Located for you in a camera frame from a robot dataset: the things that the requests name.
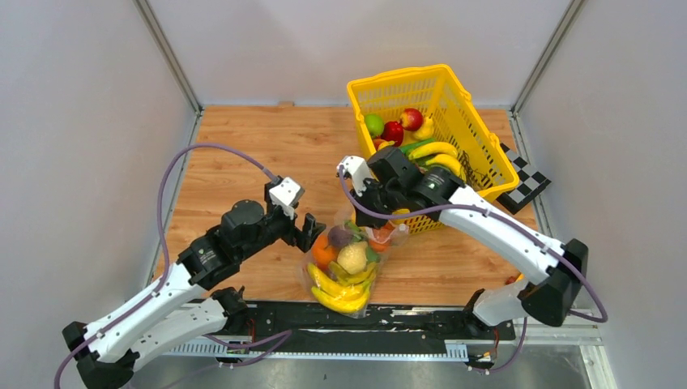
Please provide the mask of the dark purple passion fruit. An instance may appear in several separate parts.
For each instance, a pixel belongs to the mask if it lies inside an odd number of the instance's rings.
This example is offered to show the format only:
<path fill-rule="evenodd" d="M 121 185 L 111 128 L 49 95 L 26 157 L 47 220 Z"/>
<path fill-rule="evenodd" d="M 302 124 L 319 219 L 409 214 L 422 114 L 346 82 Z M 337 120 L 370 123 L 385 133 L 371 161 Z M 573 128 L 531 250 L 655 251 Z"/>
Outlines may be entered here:
<path fill-rule="evenodd" d="M 352 239 L 353 233 L 340 225 L 332 227 L 327 233 L 328 245 L 336 249 L 344 248 L 351 243 Z"/>

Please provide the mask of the orange fruit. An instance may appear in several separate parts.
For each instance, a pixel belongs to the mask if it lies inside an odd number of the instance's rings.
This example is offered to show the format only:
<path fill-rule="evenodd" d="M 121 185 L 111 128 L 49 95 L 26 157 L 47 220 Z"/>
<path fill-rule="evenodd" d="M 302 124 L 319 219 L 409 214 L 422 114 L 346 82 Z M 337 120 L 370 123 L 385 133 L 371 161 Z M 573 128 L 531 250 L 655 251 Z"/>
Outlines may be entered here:
<path fill-rule="evenodd" d="M 338 249 L 329 243 L 326 234 L 321 234 L 314 242 L 311 252 L 315 265 L 322 271 L 328 269 L 329 263 L 338 257 Z"/>

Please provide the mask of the clear zip top bag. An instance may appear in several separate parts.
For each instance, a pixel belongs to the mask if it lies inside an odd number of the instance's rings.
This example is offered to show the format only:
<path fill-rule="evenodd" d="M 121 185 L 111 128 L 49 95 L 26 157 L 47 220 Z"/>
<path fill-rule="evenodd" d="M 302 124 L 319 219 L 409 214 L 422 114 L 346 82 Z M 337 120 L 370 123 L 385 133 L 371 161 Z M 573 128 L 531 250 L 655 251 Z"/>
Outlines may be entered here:
<path fill-rule="evenodd" d="M 384 263 L 409 233 L 397 220 L 380 229 L 361 226 L 355 210 L 346 207 L 305 254 L 298 270 L 301 286 L 328 310 L 363 318 Z"/>

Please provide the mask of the small orange pumpkin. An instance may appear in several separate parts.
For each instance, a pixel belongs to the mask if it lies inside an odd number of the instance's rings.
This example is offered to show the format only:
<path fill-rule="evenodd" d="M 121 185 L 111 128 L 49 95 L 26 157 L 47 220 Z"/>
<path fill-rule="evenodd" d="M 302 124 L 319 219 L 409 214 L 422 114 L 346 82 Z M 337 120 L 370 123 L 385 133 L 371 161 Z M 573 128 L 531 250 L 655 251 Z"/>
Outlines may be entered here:
<path fill-rule="evenodd" d="M 380 229 L 368 228 L 368 243 L 373 251 L 383 253 L 392 247 L 393 239 L 392 233 L 395 231 L 395 225 L 391 222 L 387 223 Z"/>

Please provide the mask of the beige lemon fruit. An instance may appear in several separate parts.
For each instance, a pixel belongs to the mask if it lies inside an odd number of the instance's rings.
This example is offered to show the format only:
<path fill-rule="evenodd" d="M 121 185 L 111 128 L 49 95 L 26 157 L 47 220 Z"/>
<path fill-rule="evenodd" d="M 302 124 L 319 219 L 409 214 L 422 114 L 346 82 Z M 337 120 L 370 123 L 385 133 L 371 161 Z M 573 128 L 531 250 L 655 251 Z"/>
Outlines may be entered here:
<path fill-rule="evenodd" d="M 336 262 L 350 275 L 355 275 L 366 269 L 368 244 L 354 242 L 342 248 Z"/>

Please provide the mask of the yellow banana bunch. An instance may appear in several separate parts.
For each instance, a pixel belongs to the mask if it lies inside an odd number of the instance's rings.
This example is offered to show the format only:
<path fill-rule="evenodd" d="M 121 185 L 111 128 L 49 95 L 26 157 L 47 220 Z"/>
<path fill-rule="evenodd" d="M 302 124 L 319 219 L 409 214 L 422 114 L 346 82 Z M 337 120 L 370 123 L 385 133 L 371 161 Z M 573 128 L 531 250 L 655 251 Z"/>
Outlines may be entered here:
<path fill-rule="evenodd" d="M 306 266 L 306 272 L 313 281 L 310 292 L 315 300 L 329 310 L 349 315 L 358 314 L 367 306 L 377 275 L 373 267 L 360 283 L 342 285 L 312 263 Z"/>

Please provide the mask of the yellow plastic basket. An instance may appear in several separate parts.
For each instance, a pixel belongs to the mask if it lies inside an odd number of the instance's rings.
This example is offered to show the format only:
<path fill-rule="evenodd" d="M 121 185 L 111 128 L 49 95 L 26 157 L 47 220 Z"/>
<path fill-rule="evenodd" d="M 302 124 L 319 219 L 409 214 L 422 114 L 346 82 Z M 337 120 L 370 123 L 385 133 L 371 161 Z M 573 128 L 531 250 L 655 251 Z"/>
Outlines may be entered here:
<path fill-rule="evenodd" d="M 409 67 L 353 80 L 348 83 L 348 96 L 365 160 L 378 152 L 377 145 L 384 140 L 369 135 L 364 116 L 375 113 L 385 123 L 399 122 L 404 109 L 415 108 L 425 118 L 433 119 L 435 142 L 451 143 L 458 149 L 457 159 L 466 172 L 466 184 L 483 199 L 493 205 L 499 195 L 519 184 L 499 138 L 484 124 L 472 104 L 470 93 L 447 65 Z M 412 138 L 412 132 L 404 130 L 401 146 L 415 142 L 419 141 Z M 427 169 L 424 162 L 430 157 L 408 159 L 419 168 Z M 437 229 L 441 225 L 427 216 L 408 217 L 406 210 L 399 213 L 401 217 L 396 220 L 405 223 L 411 233 Z"/>

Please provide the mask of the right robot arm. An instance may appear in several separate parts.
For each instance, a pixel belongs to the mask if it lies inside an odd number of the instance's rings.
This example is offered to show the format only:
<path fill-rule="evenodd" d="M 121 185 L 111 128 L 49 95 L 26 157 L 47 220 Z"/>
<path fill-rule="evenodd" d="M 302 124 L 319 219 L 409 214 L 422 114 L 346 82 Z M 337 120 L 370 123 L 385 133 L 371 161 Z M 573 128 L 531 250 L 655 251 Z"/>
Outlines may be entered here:
<path fill-rule="evenodd" d="M 515 266 L 523 280 L 495 290 L 478 290 L 463 315 L 464 331 L 483 338 L 515 318 L 532 317 L 550 327 L 574 314 L 572 306 L 586 282 L 587 245 L 563 243 L 520 223 L 477 194 L 458 175 L 441 166 L 421 169 L 396 147 L 368 160 L 344 157 L 339 179 L 350 179 L 348 192 L 360 226 L 381 228 L 401 217 L 427 216 L 463 232 Z"/>

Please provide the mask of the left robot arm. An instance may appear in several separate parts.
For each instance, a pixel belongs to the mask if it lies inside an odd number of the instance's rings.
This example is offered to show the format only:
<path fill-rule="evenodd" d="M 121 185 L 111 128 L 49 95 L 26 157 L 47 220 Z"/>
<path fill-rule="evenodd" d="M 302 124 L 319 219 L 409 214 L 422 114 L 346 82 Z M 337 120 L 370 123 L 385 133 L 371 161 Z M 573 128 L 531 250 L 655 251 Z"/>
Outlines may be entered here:
<path fill-rule="evenodd" d="M 149 361 L 197 336 L 242 333 L 248 307 L 241 289 L 215 287 L 241 264 L 281 240 L 307 252 L 326 226 L 306 214 L 303 227 L 280 205 L 242 200 L 220 224 L 192 241 L 160 277 L 124 306 L 62 335 L 88 388 L 121 388 Z"/>

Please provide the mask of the green cucumber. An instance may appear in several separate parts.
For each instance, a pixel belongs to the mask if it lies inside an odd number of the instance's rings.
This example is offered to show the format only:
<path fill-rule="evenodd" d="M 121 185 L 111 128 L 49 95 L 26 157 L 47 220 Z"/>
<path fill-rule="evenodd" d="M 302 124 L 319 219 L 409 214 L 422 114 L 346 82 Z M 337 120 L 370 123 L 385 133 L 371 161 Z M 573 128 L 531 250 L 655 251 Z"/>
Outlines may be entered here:
<path fill-rule="evenodd" d="M 408 154 L 409 154 L 410 152 L 412 152 L 413 150 L 415 150 L 415 149 L 417 149 L 417 148 L 419 148 L 419 147 L 421 147 L 421 146 L 424 146 L 424 145 L 426 145 L 426 144 L 433 143 L 433 142 L 435 142 L 435 141 L 436 141 L 436 139 L 434 139 L 434 138 L 429 138 L 429 139 L 421 140 L 421 141 L 419 141 L 419 142 L 405 144 L 405 145 L 399 147 L 399 150 L 400 150 L 404 155 L 408 155 Z"/>

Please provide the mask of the red apple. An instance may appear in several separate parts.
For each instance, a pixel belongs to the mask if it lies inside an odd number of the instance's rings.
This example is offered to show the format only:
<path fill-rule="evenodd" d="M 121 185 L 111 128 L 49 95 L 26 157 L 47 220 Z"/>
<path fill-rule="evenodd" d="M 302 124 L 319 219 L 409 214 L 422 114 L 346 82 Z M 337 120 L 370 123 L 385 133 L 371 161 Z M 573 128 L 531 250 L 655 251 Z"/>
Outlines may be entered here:
<path fill-rule="evenodd" d="M 422 112 L 415 108 L 406 108 L 400 115 L 399 123 L 406 131 L 418 131 L 425 122 Z"/>
<path fill-rule="evenodd" d="M 389 121 L 384 124 L 381 138 L 392 142 L 393 146 L 400 147 L 404 140 L 404 128 L 398 121 Z"/>

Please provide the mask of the green apple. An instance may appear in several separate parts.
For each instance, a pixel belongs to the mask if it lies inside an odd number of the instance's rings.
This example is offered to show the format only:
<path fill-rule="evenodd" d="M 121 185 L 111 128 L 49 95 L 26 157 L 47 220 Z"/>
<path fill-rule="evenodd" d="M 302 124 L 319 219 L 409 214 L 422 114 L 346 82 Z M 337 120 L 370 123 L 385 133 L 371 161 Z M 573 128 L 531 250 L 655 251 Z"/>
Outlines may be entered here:
<path fill-rule="evenodd" d="M 381 137 L 384 131 L 384 120 L 375 113 L 366 114 L 364 116 L 364 124 L 372 138 Z"/>

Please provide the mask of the yellow pear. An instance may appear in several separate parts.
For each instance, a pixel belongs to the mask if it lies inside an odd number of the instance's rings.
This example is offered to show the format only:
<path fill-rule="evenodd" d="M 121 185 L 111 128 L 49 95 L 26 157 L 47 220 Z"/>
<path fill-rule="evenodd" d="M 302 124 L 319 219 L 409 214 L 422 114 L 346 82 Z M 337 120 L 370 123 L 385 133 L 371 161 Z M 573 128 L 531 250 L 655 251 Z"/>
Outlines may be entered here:
<path fill-rule="evenodd" d="M 432 118 L 425 118 L 422 126 L 418 130 L 412 132 L 412 138 L 415 141 L 424 141 L 424 140 L 432 138 L 433 134 L 434 134 L 433 119 Z"/>

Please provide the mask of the checkerboard calibration board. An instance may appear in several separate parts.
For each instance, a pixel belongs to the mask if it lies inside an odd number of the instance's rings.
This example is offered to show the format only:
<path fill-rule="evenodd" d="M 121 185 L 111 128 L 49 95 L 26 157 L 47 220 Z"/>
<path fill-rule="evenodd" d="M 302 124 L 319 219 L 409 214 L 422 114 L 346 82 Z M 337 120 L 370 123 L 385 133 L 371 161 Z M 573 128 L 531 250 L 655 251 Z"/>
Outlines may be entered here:
<path fill-rule="evenodd" d="M 517 214 L 540 195 L 552 181 L 522 158 L 514 149 L 501 143 L 519 178 L 519 184 L 511 191 L 500 194 L 497 201 L 511 214 Z"/>

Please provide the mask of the yellow orange toy block car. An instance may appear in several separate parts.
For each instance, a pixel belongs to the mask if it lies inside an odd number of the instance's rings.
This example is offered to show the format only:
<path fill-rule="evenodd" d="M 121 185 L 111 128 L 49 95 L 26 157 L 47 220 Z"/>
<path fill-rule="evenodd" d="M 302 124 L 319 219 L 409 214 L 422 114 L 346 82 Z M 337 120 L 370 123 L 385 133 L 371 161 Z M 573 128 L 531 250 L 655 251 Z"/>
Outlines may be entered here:
<path fill-rule="evenodd" d="M 522 278 L 523 278 L 523 275 L 519 275 L 519 276 L 510 276 L 510 277 L 508 277 L 508 278 L 506 279 L 505 285 L 513 284 L 513 283 L 515 283 L 516 281 L 521 280 Z"/>

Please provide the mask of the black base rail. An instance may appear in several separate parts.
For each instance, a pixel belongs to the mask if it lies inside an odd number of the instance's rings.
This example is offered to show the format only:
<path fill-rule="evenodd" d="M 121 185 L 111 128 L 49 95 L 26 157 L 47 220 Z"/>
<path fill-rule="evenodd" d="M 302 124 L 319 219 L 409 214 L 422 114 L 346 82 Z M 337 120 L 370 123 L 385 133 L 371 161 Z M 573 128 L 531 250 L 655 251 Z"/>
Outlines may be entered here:
<path fill-rule="evenodd" d="M 262 340 L 291 331 L 279 347 L 282 353 L 401 358 L 446 354 L 449 341 L 492 348 L 516 338 L 510 322 L 496 330 L 471 330 L 466 323 L 455 306 L 372 304 L 362 318 L 352 318 L 315 302 L 252 301 L 237 323 L 216 334 Z"/>

